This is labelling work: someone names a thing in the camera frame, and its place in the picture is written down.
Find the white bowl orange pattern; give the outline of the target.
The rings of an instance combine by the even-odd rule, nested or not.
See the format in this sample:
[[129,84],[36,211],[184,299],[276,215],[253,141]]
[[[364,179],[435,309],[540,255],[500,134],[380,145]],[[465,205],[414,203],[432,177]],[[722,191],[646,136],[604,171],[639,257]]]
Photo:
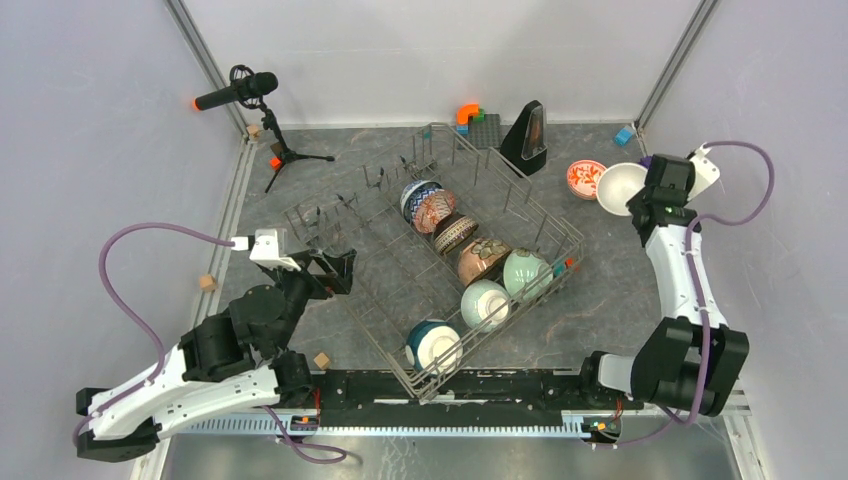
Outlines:
[[584,200],[597,198],[597,184],[606,167],[594,160],[583,159],[572,163],[566,171],[570,191]]

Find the grey wire dish rack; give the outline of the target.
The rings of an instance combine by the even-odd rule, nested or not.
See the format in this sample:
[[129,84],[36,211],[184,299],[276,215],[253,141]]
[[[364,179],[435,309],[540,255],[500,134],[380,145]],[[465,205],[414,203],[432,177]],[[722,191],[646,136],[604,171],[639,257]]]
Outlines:
[[[432,129],[430,139],[422,130]],[[447,255],[433,246],[433,233],[419,233],[401,213],[404,188],[417,180],[440,183],[456,199],[453,213],[475,219],[479,227]],[[583,235],[549,213],[536,199],[526,176],[517,175],[495,149],[476,150],[453,127],[432,123],[376,154],[349,174],[328,182],[290,207],[284,215],[291,233],[306,245],[328,252],[357,251],[353,289],[344,301],[352,320],[373,344],[386,370],[414,398],[430,400],[438,387],[465,368],[503,331],[562,287],[583,255]],[[494,238],[537,253],[552,267],[567,258],[567,269],[536,299],[517,302],[491,332],[469,329],[461,316],[467,286],[459,280],[460,253],[477,238]],[[439,319],[460,335],[463,356],[447,375],[417,372],[405,355],[410,330],[420,321]]]

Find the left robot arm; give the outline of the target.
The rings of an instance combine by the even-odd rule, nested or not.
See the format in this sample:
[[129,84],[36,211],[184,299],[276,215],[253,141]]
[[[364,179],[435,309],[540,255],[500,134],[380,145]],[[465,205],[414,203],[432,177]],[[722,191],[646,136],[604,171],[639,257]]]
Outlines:
[[304,354],[289,342],[307,304],[350,293],[357,252],[291,255],[293,266],[262,271],[256,285],[204,319],[156,363],[112,389],[76,394],[89,417],[76,435],[78,457],[119,463],[201,421],[237,410],[306,405],[315,384]]

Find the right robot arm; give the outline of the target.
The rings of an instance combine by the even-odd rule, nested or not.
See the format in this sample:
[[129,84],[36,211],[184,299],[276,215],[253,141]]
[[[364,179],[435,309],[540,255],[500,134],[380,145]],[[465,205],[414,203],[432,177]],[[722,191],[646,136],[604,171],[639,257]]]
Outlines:
[[[703,272],[699,221],[685,206],[694,174],[684,160],[658,158],[624,192],[662,318],[636,355],[587,358],[577,392],[591,408],[618,393],[715,416],[734,386],[749,343],[728,328]],[[495,338],[572,301],[581,233],[498,154],[426,155],[366,179],[317,212],[315,242],[350,248],[352,316],[410,396],[435,399]]]

